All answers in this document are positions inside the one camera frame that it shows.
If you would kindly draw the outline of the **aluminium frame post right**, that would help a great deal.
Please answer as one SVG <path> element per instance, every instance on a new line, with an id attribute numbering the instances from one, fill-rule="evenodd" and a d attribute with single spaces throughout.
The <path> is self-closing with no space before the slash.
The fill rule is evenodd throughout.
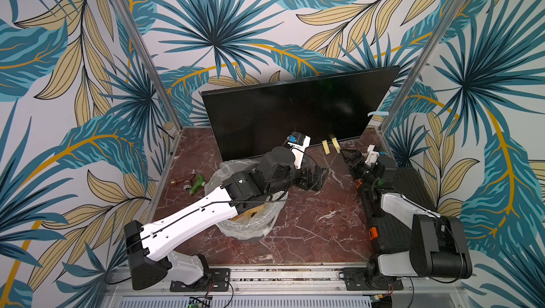
<path id="1" fill-rule="evenodd" d="M 422 53 L 418 57 L 416 63 L 412 67 L 410 74 L 407 76 L 406 81 L 403 83 L 402 87 L 399 90 L 395 100 L 393 101 L 390 109 L 389 115 L 385 117 L 384 121 L 378 128 L 378 133 L 382 136 L 385 136 L 388 129 L 393 125 L 395 115 L 399 112 L 400 108 L 403 106 L 405 98 L 408 96 L 409 92 L 416 83 L 417 77 L 422 72 L 426 62 L 429 57 L 440 43 L 444 34 L 446 34 L 447 29 L 451 25 L 452 21 L 455 20 L 459 10 L 464 6 L 465 0 L 451 0 L 447 3 L 445 13 L 439 18 L 434 31 L 431 33 L 431 37 L 427 40 L 427 43 L 422 49 Z"/>

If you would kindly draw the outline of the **orange case latch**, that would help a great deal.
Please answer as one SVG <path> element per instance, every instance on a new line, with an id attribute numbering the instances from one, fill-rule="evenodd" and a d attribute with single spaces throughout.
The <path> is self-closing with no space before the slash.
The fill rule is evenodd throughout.
<path id="1" fill-rule="evenodd" d="M 376 229 L 376 227 L 372 227 L 371 229 L 369 229 L 368 234 L 371 241 L 378 238 L 378 230 Z"/>

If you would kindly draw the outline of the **green toy car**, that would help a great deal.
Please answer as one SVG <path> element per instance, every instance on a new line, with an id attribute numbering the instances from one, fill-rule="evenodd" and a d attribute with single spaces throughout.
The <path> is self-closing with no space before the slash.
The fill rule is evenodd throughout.
<path id="1" fill-rule="evenodd" d="M 190 194 L 195 195 L 197 191 L 206 185 L 203 175 L 198 175 L 190 188 Z"/>

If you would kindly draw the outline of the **blue sticky note right edge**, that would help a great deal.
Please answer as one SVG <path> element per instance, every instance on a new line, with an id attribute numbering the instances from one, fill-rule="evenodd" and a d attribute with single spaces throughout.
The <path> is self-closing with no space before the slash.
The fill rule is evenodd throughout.
<path id="1" fill-rule="evenodd" d="M 374 112 L 369 112 L 368 113 L 368 117 L 372 117 L 372 116 L 386 117 L 388 115 L 389 115 L 388 111 L 374 111 Z"/>

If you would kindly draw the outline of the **yellow sticky note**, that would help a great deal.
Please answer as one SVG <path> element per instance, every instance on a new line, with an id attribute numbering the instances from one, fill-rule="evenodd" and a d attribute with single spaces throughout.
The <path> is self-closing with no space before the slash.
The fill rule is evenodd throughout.
<path id="1" fill-rule="evenodd" d="M 332 143 L 333 143 L 333 146 L 334 146 L 336 152 L 341 153 L 341 147 L 340 147 L 339 142 L 337 141 L 336 137 L 332 138 Z"/>
<path id="2" fill-rule="evenodd" d="M 322 146 L 323 146 L 323 149 L 324 149 L 325 154 L 326 154 L 326 155 L 329 155 L 331 152 L 330 152 L 330 149 L 329 149 L 328 141 L 327 141 L 327 140 L 323 140 Z"/>

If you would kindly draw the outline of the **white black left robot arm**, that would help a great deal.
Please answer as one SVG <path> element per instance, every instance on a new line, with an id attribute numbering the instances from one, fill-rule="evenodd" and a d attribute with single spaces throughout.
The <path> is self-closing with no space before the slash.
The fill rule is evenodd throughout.
<path id="1" fill-rule="evenodd" d="M 292 186 L 304 193 L 319 192 L 329 171 L 320 165 L 304 166 L 305 157 L 296 147 L 275 147 L 259 163 L 235 172 L 192 205 L 152 223 L 126 224 L 123 234 L 132 288 L 150 288 L 170 273 L 185 285 L 200 281 L 208 271 L 204 257 L 175 252 L 180 244 L 261 205 L 289 201 Z"/>

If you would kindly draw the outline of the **pile of discarded sticky notes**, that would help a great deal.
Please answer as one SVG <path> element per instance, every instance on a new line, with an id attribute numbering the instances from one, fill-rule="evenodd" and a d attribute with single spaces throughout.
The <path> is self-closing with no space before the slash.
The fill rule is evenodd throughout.
<path id="1" fill-rule="evenodd" d="M 263 209 L 264 209 L 264 206 L 263 206 L 263 205 L 258 206 L 258 207 L 254 207 L 253 209 L 244 212 L 244 213 L 241 215 L 241 220 L 243 220 L 243 221 L 249 221 L 249 220 L 251 220 L 255 215 L 257 215 L 258 213 L 262 212 Z"/>

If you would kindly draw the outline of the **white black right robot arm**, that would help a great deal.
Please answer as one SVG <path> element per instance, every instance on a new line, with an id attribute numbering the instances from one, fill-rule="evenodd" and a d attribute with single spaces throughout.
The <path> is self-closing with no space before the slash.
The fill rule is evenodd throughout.
<path id="1" fill-rule="evenodd" d="M 367 153 L 353 149 L 341 153 L 356 182 L 375 251 L 363 271 L 367 281 L 381 276 L 450 283 L 472 276 L 463 224 L 432 207 L 416 170 L 398 166 L 373 146 Z"/>

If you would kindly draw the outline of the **aluminium frame post left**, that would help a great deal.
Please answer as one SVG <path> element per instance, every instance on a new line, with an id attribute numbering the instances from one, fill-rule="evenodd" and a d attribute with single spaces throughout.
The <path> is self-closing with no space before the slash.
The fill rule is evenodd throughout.
<path id="1" fill-rule="evenodd" d="M 173 107 L 170 99 L 167 95 L 166 88 L 161 80 L 160 74 L 147 50 L 143 37 L 138 29 L 138 26 L 129 10 L 129 6 L 126 4 L 125 0 L 111 0 L 115 10 L 118 12 L 118 16 L 127 31 L 127 34 L 132 40 L 136 53 L 138 54 L 146 72 L 150 76 L 150 80 L 154 87 L 157 90 L 159 98 L 163 101 L 165 105 L 166 112 L 169 118 L 172 120 L 175 131 L 178 135 L 181 135 L 183 132 L 183 126 L 180 123 L 180 120 L 177 116 L 177 111 Z"/>

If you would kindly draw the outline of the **aluminium frame post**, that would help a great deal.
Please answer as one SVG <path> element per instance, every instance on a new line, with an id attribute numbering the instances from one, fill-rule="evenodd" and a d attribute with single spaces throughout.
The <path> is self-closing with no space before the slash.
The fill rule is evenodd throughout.
<path id="1" fill-rule="evenodd" d="M 177 111 L 173 107 L 170 99 L 167 95 L 166 88 L 161 80 L 160 74 L 147 50 L 143 37 L 138 29 L 138 26 L 129 10 L 129 6 L 126 4 L 125 0 L 111 0 L 115 10 L 118 12 L 118 16 L 127 31 L 127 34 L 132 40 L 136 53 L 138 54 L 146 72 L 150 76 L 150 80 L 154 87 L 157 90 L 159 98 L 163 101 L 165 105 L 166 112 L 169 118 L 172 120 L 175 131 L 178 135 L 181 135 L 183 132 L 183 126 L 180 123 L 180 120 L 177 116 Z"/>
<path id="2" fill-rule="evenodd" d="M 426 62 L 429 57 L 440 43 L 444 34 L 446 34 L 447 29 L 451 25 L 452 21 L 455 20 L 459 10 L 464 6 L 465 0 L 451 0 L 447 3 L 445 13 L 439 18 L 434 31 L 431 33 L 431 37 L 427 40 L 427 43 L 422 49 L 422 53 L 418 57 L 416 63 L 412 67 L 410 74 L 407 76 L 406 81 L 403 83 L 402 87 L 399 90 L 395 100 L 393 101 L 390 109 L 389 115 L 385 117 L 384 121 L 378 128 L 378 133 L 382 136 L 385 136 L 388 129 L 393 125 L 395 115 L 399 112 L 400 108 L 403 106 L 405 98 L 408 96 L 409 92 L 416 83 L 417 77 L 422 72 Z"/>

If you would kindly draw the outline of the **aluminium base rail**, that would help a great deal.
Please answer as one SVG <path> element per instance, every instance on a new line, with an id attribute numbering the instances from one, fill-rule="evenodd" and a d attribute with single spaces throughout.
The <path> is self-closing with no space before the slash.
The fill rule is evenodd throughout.
<path id="1" fill-rule="evenodd" d="M 126 267 L 113 274 L 101 307 L 471 307 L 461 282 L 399 278 L 382 285 L 352 284 L 349 268 L 359 263 L 227 265 L 227 277 L 212 291 L 182 292 L 164 280 L 136 291 L 123 282 Z"/>

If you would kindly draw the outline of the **black computer monitor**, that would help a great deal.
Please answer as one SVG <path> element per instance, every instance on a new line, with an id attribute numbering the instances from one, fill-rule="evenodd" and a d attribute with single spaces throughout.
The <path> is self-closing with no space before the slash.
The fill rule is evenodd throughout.
<path id="1" fill-rule="evenodd" d="M 362 135 L 401 68 L 301 78 L 202 93 L 223 161 L 262 156 L 292 132 L 311 145 Z"/>

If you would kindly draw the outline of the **clear plastic bin liner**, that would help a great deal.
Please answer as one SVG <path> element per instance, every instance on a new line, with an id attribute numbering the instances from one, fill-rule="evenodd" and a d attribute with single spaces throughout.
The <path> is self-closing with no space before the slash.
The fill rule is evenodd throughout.
<path id="1" fill-rule="evenodd" d="M 219 187 L 224 180 L 227 180 L 235 172 L 243 171 L 247 169 L 248 167 L 253 166 L 254 164 L 257 164 L 257 163 L 258 163 L 257 160 L 251 160 L 251 159 L 234 160 L 234 161 L 227 161 L 227 162 L 220 163 L 219 169 L 213 174 L 209 182 L 204 186 L 204 194 L 205 195 L 210 194 L 213 190 Z M 281 204 L 283 208 L 285 207 L 285 202 L 277 202 L 277 203 L 272 202 L 272 203 L 266 203 L 266 204 L 269 204 L 269 205 Z M 252 209 L 250 208 L 249 203 L 243 204 L 243 208 L 246 209 L 246 211 Z"/>

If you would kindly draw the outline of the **mesh waste bin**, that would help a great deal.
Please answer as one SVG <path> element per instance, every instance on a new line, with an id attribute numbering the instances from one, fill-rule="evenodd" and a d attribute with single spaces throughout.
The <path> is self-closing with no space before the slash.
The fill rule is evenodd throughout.
<path id="1" fill-rule="evenodd" d="M 266 237 L 273 230 L 283 209 L 281 204 L 264 204 L 263 206 L 263 211 L 249 221 L 241 220 L 240 214 L 232 219 L 221 221 L 216 226 L 227 237 L 248 243 L 258 241 Z"/>

